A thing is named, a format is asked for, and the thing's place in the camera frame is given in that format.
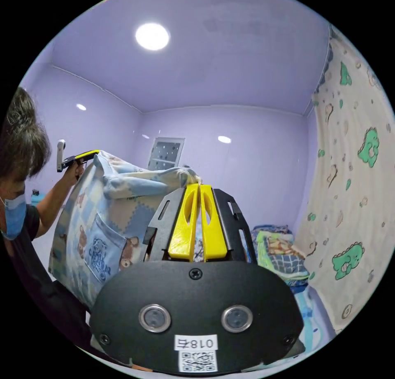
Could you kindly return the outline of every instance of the woman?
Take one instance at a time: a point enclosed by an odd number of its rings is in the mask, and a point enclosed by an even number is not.
[[[34,103],[18,88],[0,134],[0,239],[21,282],[47,318],[75,345],[89,350],[91,332],[85,308],[59,282],[52,282],[32,245],[54,223],[84,171],[82,165],[74,164],[37,207],[27,205],[25,181],[42,170],[50,155],[48,136],[37,121]]]

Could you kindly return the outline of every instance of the face mask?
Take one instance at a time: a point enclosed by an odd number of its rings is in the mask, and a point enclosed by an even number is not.
[[[13,200],[0,198],[5,207],[5,221],[7,232],[1,231],[2,235],[8,240],[14,240],[22,231],[26,216],[25,194],[19,195]]]

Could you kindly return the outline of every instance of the hand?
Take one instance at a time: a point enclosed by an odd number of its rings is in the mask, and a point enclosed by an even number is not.
[[[83,165],[79,165],[77,162],[74,162],[68,167],[62,179],[68,186],[72,187],[77,182],[77,176],[81,177],[84,170]]]

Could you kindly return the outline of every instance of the qr code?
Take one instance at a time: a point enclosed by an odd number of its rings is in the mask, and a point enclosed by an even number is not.
[[[179,352],[180,372],[216,372],[216,352]]]

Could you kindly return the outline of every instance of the dark hair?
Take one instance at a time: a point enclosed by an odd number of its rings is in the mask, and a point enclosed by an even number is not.
[[[51,156],[45,128],[36,118],[30,95],[18,88],[0,134],[0,178],[24,181],[40,172]]]

